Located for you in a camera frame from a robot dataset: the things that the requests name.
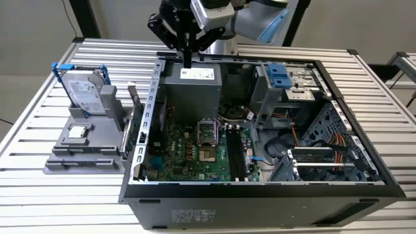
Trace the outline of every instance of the aluminum slatted table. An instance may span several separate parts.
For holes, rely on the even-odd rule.
[[[397,52],[389,64],[397,65],[401,68],[399,75],[403,73],[413,81],[406,81],[406,84],[416,83],[416,53]]]
[[[86,39],[61,63],[109,66],[118,98],[133,105],[127,85],[145,101],[158,42]],[[343,228],[173,230],[170,233],[416,233],[416,120],[359,55],[347,50],[241,45],[243,56],[322,60],[347,104],[407,194]],[[151,233],[118,204],[123,175],[46,175],[47,158],[70,116],[70,99],[50,75],[0,144],[0,233]]]

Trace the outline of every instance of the black cable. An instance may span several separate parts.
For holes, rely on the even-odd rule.
[[[337,151],[339,151],[341,153],[349,152],[349,151],[350,151],[350,148],[349,148],[349,147],[341,146],[341,145],[330,144],[330,143],[327,143],[325,140],[318,140],[318,141],[313,142],[313,143],[309,145],[309,147],[313,147],[313,146],[315,146],[317,144],[322,144],[323,147],[330,147],[330,148],[335,149]]]
[[[271,164],[271,163],[269,163],[267,161],[263,161],[263,160],[257,160],[257,161],[258,161],[258,162],[265,162],[266,165],[275,166],[275,164]]]
[[[293,145],[293,144],[290,144],[290,143],[287,143],[286,141],[282,140],[282,137],[283,137],[286,134],[289,134],[289,133],[291,133],[291,129],[283,129],[283,130],[281,130],[278,136],[274,137],[274,138],[271,138],[271,139],[267,141],[267,143],[265,144],[263,149],[265,149],[266,154],[267,154],[270,157],[273,157],[273,158],[283,158],[283,157],[286,156],[286,155],[283,155],[283,154],[282,154],[282,155],[275,155],[275,154],[270,153],[270,151],[269,151],[269,146],[270,146],[271,144],[274,144],[275,142],[281,143],[281,144],[282,144],[286,148],[289,148],[289,149],[291,149],[291,148],[295,147],[295,145]]]
[[[69,22],[70,22],[70,24],[71,24],[71,27],[73,27],[74,33],[75,33],[77,38],[78,38],[78,37],[79,37],[79,35],[78,35],[78,32],[77,32],[77,28],[74,27],[73,22],[71,22],[71,19],[70,19],[70,15],[69,15],[69,11],[67,11],[66,2],[65,2],[65,0],[61,0],[61,1],[62,1],[62,2],[63,2],[63,4],[65,4],[65,10],[66,10],[66,14],[67,14],[67,19],[69,19]]]
[[[0,121],[3,121],[5,123],[9,123],[9,124],[15,124],[14,122],[11,122],[11,121],[7,121],[6,119],[3,119],[3,118],[0,118]]]
[[[390,89],[393,89],[393,87],[395,86],[395,84],[398,83],[398,81],[401,80],[401,78],[403,77],[405,73],[402,73],[402,75],[399,76],[398,80],[395,80],[395,83],[391,85]]]
[[[411,106],[414,100],[415,100],[415,97],[410,100],[409,104],[406,105],[406,108],[409,108]]]
[[[274,146],[275,146],[275,150],[277,150],[281,154],[285,154],[285,153],[278,149],[277,144],[275,144]]]

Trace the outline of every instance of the sticker label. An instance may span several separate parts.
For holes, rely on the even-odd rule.
[[[182,79],[215,80],[214,68],[182,68]]]
[[[249,120],[253,120],[255,117],[255,113],[254,112],[250,112],[249,115],[247,115],[247,119]]]
[[[209,210],[171,210],[173,221],[175,223],[209,223],[214,221],[215,209]]]
[[[69,81],[81,108],[90,114],[106,114],[97,86],[90,81]]]

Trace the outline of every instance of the blue latch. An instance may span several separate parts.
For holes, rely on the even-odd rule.
[[[271,79],[271,84],[275,88],[291,88],[293,80],[287,74],[287,68],[282,63],[267,63],[267,74]]]

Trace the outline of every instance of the white wall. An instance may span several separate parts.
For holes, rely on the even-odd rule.
[[[357,49],[370,63],[416,51],[416,0],[313,0],[294,45]]]
[[[293,0],[289,8],[295,9],[299,0]],[[125,40],[159,40],[149,28],[153,13],[159,12],[161,0],[91,0],[102,37]],[[289,24],[282,27],[282,35],[277,36],[277,45],[282,45]],[[246,44],[255,42],[245,37],[238,41]]]
[[[66,4],[82,35],[69,0]],[[47,75],[74,37],[61,0],[0,0],[2,75]]]

